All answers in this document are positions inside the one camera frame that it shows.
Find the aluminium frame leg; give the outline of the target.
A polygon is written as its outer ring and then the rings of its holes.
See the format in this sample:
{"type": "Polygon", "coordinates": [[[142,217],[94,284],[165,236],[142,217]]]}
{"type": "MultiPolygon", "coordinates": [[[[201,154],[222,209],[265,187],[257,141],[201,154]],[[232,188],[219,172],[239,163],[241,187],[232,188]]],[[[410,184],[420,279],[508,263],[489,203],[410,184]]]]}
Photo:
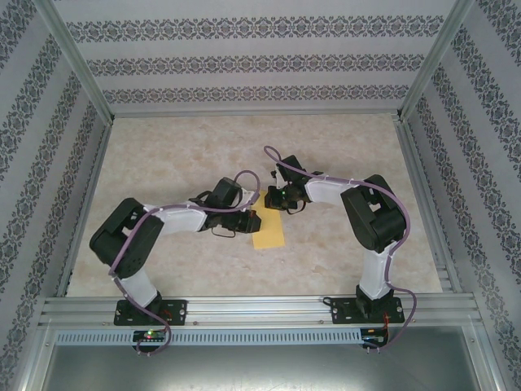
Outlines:
{"type": "Polygon", "coordinates": [[[55,347],[56,331],[38,326],[11,391],[42,391],[55,347]]]}
{"type": "Polygon", "coordinates": [[[475,326],[475,339],[479,345],[481,360],[486,367],[485,371],[490,384],[490,391],[508,391],[503,379],[500,367],[493,351],[493,347],[488,337],[488,333],[483,325],[475,326]]]}

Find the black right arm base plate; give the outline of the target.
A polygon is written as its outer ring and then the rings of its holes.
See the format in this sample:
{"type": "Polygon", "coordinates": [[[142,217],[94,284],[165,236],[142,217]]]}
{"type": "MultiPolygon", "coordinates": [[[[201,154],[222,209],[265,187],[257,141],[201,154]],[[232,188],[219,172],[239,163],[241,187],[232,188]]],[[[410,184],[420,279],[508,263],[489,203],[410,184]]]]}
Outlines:
{"type": "Polygon", "coordinates": [[[405,322],[405,313],[401,300],[393,297],[366,318],[358,309],[354,297],[339,297],[331,299],[331,318],[333,324],[376,324],[384,323],[386,319],[390,324],[402,324],[405,322]]]}

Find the aluminium side rail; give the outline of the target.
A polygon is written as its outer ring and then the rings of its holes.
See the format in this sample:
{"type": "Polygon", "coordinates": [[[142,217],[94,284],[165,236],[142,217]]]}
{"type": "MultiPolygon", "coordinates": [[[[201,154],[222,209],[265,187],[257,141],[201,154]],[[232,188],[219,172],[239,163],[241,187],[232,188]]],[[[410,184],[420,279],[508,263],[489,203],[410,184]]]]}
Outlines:
{"type": "Polygon", "coordinates": [[[68,250],[64,259],[63,267],[59,273],[58,283],[55,286],[53,297],[65,297],[68,292],[70,278],[76,263],[77,255],[81,247],[82,237],[88,220],[90,208],[93,202],[96,186],[99,181],[99,175],[102,169],[103,160],[107,151],[110,135],[112,132],[113,122],[109,122],[103,129],[99,143],[90,167],[90,173],[87,179],[85,191],[83,193],[81,207],[78,210],[75,226],[72,232],[72,238],[68,244],[68,250]]]}
{"type": "Polygon", "coordinates": [[[430,187],[428,186],[427,176],[422,169],[422,163],[415,147],[412,134],[410,133],[408,125],[402,122],[398,116],[393,117],[393,124],[396,129],[396,136],[414,190],[418,210],[422,218],[422,224],[427,235],[442,290],[447,293],[464,293],[465,290],[460,284],[449,249],[449,242],[445,238],[436,211],[435,202],[430,187]]]}

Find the grey metal sheet panel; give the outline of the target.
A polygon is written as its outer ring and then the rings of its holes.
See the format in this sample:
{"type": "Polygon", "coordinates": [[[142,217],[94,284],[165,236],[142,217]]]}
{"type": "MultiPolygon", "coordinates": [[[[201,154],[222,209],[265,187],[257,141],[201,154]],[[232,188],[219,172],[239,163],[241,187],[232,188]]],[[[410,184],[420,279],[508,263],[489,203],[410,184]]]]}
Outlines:
{"type": "Polygon", "coordinates": [[[181,346],[151,358],[129,347],[57,346],[27,391],[503,391],[465,348],[181,346]]]}

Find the aluminium frame post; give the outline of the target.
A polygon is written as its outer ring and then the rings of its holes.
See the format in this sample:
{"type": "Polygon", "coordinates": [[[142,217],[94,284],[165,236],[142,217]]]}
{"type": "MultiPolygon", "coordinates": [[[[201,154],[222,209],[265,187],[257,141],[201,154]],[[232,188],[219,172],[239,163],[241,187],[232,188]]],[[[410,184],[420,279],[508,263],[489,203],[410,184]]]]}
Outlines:
{"type": "Polygon", "coordinates": [[[101,88],[94,79],[90,68],[75,43],[68,26],[58,13],[53,0],[32,0],[47,28],[59,44],[68,64],[88,94],[90,101],[105,123],[112,124],[114,114],[105,99],[101,88]]]}
{"type": "Polygon", "coordinates": [[[451,41],[474,3],[475,0],[455,0],[427,57],[414,78],[403,104],[398,110],[399,121],[403,122],[410,117],[423,91],[427,88],[431,76],[443,59],[445,52],[449,49],[451,41]]]}

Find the yellow paper sheet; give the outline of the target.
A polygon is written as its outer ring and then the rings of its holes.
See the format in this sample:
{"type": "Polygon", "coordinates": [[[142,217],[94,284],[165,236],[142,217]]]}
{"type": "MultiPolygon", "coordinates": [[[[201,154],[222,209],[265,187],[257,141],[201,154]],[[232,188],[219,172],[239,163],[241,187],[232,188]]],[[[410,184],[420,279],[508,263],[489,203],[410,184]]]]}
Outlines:
{"type": "Polygon", "coordinates": [[[260,230],[252,234],[255,250],[282,248],[286,245],[281,213],[275,209],[267,209],[261,202],[254,204],[253,209],[261,219],[260,230]]]}

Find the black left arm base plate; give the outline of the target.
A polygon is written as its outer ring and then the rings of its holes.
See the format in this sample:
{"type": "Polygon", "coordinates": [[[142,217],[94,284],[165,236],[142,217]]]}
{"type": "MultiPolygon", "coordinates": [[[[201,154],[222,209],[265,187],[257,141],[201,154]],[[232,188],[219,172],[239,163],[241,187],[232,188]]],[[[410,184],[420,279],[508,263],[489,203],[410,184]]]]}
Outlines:
{"type": "MultiPolygon", "coordinates": [[[[147,310],[156,314],[170,326],[185,324],[187,301],[156,298],[147,310]]],[[[127,300],[117,302],[113,319],[116,326],[160,326],[161,322],[138,310],[127,300]]]]}

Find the aluminium mounting rail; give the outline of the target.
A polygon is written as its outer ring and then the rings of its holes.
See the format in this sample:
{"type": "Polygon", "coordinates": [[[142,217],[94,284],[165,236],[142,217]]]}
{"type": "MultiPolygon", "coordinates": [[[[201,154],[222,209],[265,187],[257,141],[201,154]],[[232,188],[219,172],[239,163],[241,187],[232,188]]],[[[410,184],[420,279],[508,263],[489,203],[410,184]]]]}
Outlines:
{"type": "MultiPolygon", "coordinates": [[[[318,296],[188,297],[185,327],[298,328],[332,325],[331,309],[318,296]]],[[[113,328],[116,297],[60,297],[44,301],[39,327],[113,328]]],[[[420,294],[411,327],[482,323],[470,293],[420,294]]]]}

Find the aluminium cross rail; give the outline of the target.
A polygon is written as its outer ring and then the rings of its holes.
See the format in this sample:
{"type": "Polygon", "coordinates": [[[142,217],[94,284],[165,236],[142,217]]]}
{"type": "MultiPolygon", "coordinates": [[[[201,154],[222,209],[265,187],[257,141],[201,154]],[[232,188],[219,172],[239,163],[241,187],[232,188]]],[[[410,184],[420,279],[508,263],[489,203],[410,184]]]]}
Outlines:
{"type": "Polygon", "coordinates": [[[390,115],[400,118],[400,111],[386,109],[288,109],[288,110],[211,110],[177,112],[121,112],[115,119],[162,118],[162,117],[203,117],[203,116],[309,116],[309,115],[390,115]]]}

